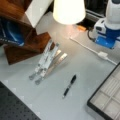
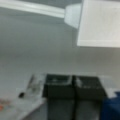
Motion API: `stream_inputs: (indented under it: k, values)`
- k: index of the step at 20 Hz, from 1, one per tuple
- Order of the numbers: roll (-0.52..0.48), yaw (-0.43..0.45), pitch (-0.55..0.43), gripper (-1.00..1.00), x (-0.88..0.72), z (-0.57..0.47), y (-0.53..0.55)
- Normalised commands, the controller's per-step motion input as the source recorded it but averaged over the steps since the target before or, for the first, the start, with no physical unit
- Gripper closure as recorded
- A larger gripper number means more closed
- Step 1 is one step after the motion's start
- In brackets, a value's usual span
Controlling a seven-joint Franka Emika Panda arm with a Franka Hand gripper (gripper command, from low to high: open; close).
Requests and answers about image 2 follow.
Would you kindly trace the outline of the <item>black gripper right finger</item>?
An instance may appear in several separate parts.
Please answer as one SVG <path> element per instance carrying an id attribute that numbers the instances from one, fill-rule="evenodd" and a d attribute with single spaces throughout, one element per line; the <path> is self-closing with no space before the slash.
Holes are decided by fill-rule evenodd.
<path id="1" fill-rule="evenodd" d="M 76 76 L 76 120 L 100 120 L 100 112 L 106 92 L 98 77 Z"/>

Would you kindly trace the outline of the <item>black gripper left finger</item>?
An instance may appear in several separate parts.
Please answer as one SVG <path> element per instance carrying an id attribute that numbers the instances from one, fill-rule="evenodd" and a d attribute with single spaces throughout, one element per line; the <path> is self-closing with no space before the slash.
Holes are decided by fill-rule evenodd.
<path id="1" fill-rule="evenodd" d="M 74 90 L 70 75 L 48 74 L 43 96 L 48 103 L 48 120 L 70 120 L 74 103 Z"/>

